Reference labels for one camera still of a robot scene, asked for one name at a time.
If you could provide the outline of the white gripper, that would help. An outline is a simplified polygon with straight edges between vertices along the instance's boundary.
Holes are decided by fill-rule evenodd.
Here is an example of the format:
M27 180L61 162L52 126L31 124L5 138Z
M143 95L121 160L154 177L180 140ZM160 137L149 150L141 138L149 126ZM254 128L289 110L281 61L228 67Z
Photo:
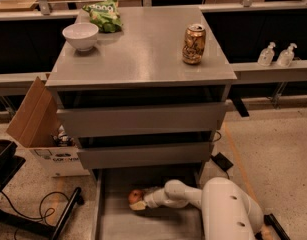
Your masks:
M146 188L143 190L143 200L138 201L134 204L130 204L129 207L133 211L141 211L145 210L146 207L149 208L157 208L158 204L155 201L154 194L159 190L158 187L151 187L151 188Z

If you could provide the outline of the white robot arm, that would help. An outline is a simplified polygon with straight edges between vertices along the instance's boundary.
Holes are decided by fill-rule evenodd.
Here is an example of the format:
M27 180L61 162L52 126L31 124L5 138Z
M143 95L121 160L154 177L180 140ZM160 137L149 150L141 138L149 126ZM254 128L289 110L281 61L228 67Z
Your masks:
M134 211L191 204L201 211L205 240L256 240L264 225L259 204L222 177L210 179L202 189L179 180L169 180L163 187L135 189L129 193L128 202Z

